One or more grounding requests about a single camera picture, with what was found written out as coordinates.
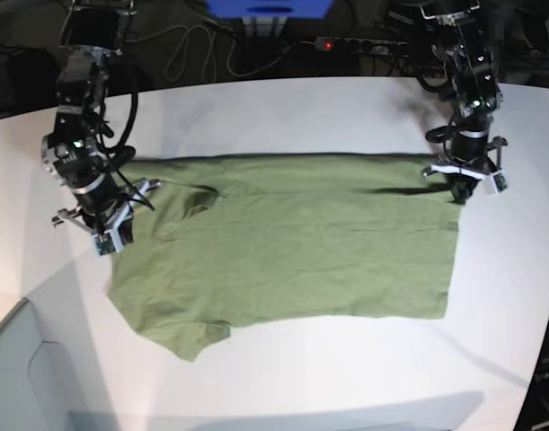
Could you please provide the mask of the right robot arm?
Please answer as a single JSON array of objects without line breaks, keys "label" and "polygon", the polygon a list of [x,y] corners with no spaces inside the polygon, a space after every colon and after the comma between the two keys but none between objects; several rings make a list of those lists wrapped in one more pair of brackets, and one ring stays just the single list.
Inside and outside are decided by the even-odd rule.
[{"label": "right robot arm", "polygon": [[[81,228],[101,256],[133,242],[134,206],[151,207],[146,193],[160,185],[159,180],[130,182],[120,171],[136,153],[128,138],[137,116],[138,88],[122,54],[135,13],[132,1],[71,4],[59,40],[68,58],[57,81],[54,128],[41,142],[45,170],[76,200],[75,208],[58,210],[53,225]],[[104,141],[114,136],[105,118],[113,63],[119,63],[128,78],[130,110],[117,143],[108,146]]]}]

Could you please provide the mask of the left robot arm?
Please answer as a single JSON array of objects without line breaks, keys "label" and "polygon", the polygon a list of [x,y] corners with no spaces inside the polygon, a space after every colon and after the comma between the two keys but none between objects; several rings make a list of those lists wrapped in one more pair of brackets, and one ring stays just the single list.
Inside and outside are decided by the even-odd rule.
[{"label": "left robot arm", "polygon": [[478,185],[490,196],[499,195],[509,186],[501,164],[508,141],[490,137],[493,113],[503,96],[480,22],[480,3],[428,1],[420,9],[423,20],[432,25],[432,52],[446,74],[443,84],[433,87],[421,81],[421,86],[452,108],[448,123],[425,135],[429,143],[441,146],[441,154],[423,175],[445,175],[458,205],[465,204]]}]

